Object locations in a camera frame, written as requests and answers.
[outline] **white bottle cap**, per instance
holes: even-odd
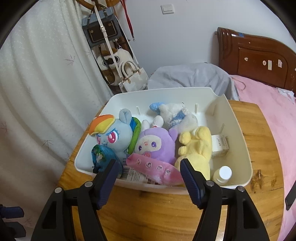
[[[231,178],[232,171],[230,167],[223,166],[219,169],[219,176],[224,180],[229,180]]]

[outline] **handbag handle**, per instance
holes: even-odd
[[[128,61],[123,61],[123,62],[120,63],[119,67],[120,67],[120,70],[121,70],[121,72],[122,72],[122,74],[124,75],[125,78],[128,78],[128,77],[129,77],[128,74],[126,73],[125,69],[124,69],[124,67],[125,67],[125,65],[126,65],[127,63],[129,63],[129,64],[131,65],[132,68],[133,68],[133,66],[134,66],[135,69],[136,69],[136,71],[138,71],[139,74],[141,74],[139,67],[135,64],[134,61],[130,61],[130,60],[128,60]]]
[[[109,52],[110,52],[110,55],[112,56],[112,60],[113,60],[113,63],[115,64],[115,68],[118,72],[118,75],[119,75],[119,78],[120,79],[123,79],[123,76],[122,76],[122,73],[120,72],[119,68],[118,68],[118,65],[117,65],[117,62],[115,60],[115,57],[114,57],[114,54],[113,54],[113,51],[112,51],[112,48],[111,48],[111,45],[109,43],[109,39],[108,39],[108,35],[107,35],[107,32],[106,32],[106,29],[102,23],[102,20],[100,18],[100,15],[99,15],[99,12],[98,12],[98,9],[96,8],[96,5],[94,5],[94,10],[95,10],[95,13],[96,13],[96,18],[98,19],[98,22],[100,24],[100,28],[101,28],[101,31],[104,35],[104,38],[105,38],[105,41],[106,41],[106,44],[108,46],[108,49],[109,49]]]

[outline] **rainbow dash plush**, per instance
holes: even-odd
[[[125,165],[126,158],[133,152],[140,131],[140,121],[132,117],[128,109],[122,109],[119,119],[115,119],[113,115],[96,117],[91,123],[89,134],[96,134],[98,144],[112,149]]]

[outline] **white wall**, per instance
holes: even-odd
[[[174,4],[163,15],[161,5]],[[218,64],[218,27],[277,39],[296,52],[286,27],[260,0],[126,0],[136,41],[131,46],[147,74],[158,67],[196,62]],[[116,6],[128,38],[121,4]]]

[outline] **wooden table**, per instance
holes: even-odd
[[[247,142],[253,178],[246,190],[255,203],[271,241],[276,241],[284,209],[281,162],[269,126],[255,104],[230,101]],[[72,189],[92,178],[75,170],[74,159],[87,135],[83,134],[60,178],[59,186]],[[216,240],[222,240],[227,207],[222,207]],[[109,241],[192,240],[201,211],[188,195],[164,195],[114,186],[108,203],[98,212]],[[83,240],[78,210],[73,207],[77,239]]]

